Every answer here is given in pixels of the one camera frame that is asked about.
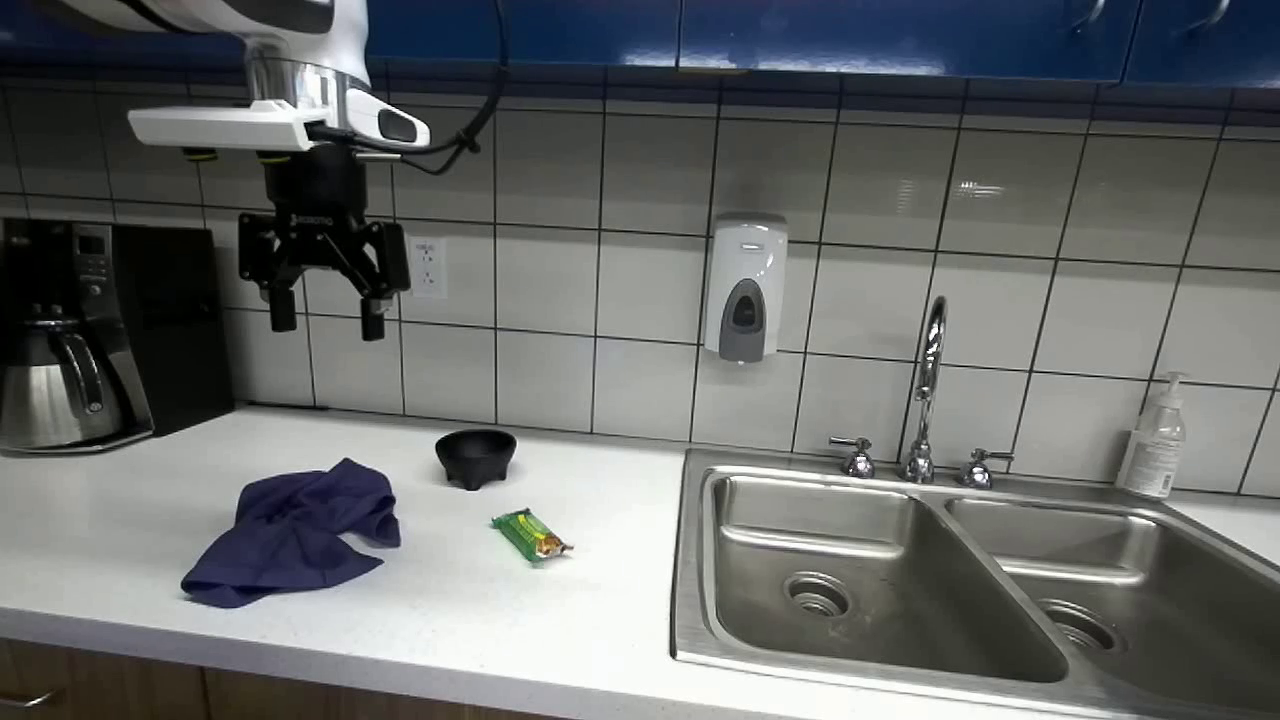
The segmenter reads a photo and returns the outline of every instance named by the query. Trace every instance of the black cable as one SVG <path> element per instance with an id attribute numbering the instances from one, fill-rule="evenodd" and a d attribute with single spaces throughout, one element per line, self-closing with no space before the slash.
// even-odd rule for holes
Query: black cable
<path id="1" fill-rule="evenodd" d="M 464 150 L 481 150 L 481 131 L 484 124 L 494 120 L 500 94 L 507 90 L 507 72 L 511 72 L 511 31 L 507 31 L 507 2 L 503 0 L 494 0 L 494 23 L 498 23 L 498 67 L 494 67 L 494 82 L 489 82 L 489 94 L 484 105 L 476 106 L 476 115 L 443 143 L 433 143 L 433 148 L 391 148 L 402 150 L 402 165 L 405 169 L 416 169 L 424 175 L 443 175 Z M 351 143 L 361 148 L 378 148 L 378 150 L 390 150 L 385 143 L 373 143 L 365 135 L 351 135 Z"/>

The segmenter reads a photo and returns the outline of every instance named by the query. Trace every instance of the bottle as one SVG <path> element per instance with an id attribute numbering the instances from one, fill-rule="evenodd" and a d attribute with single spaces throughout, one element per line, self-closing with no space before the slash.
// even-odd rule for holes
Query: bottle
<path id="1" fill-rule="evenodd" d="M 1181 377 L 1166 390 L 1152 390 L 1147 413 L 1129 436 L 1120 464 L 1120 489 L 1166 498 L 1177 481 L 1181 449 L 1187 438 Z"/>

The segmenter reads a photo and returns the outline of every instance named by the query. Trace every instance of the faucet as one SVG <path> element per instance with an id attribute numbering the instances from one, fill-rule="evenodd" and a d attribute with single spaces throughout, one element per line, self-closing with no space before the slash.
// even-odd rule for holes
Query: faucet
<path id="1" fill-rule="evenodd" d="M 932 416 L 932 400 L 938 400 L 938 380 L 943 373 L 943 335 L 947 335 L 947 296 L 938 296 L 929 308 L 929 324 L 926 324 L 921 357 L 916 357 L 916 438 L 904 450 L 904 477 L 916 482 L 929 482 L 938 477 L 932 442 L 929 442 L 929 416 Z"/>

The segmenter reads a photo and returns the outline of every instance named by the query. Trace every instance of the kitchen counter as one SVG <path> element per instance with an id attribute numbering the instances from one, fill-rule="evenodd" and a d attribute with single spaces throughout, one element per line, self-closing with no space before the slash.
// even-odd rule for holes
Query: kitchen counter
<path id="1" fill-rule="evenodd" d="M 681 449 L 520 432 L 511 481 L 462 491 L 441 432 L 243 406 L 108 456 L 0 459 L 0 635 L 549 715 L 1046 715 L 677 662 Z M 235 613 L 186 599 L 249 481 L 339 456 L 402 497 L 405 549 L 370 549 L 385 568 Z M 489 527 L 511 509 L 577 557 L 529 568 Z M 1280 562 L 1280 504 L 1177 509 Z"/>

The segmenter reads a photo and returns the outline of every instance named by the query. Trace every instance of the wall-mounted dispenser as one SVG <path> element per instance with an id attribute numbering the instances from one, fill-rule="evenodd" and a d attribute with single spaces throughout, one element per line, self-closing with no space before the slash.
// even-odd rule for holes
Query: wall-mounted dispenser
<path id="1" fill-rule="evenodd" d="M 703 347 L 757 362 L 775 353 L 789 281 L 789 223 L 782 217 L 715 221 L 708 260 Z"/>

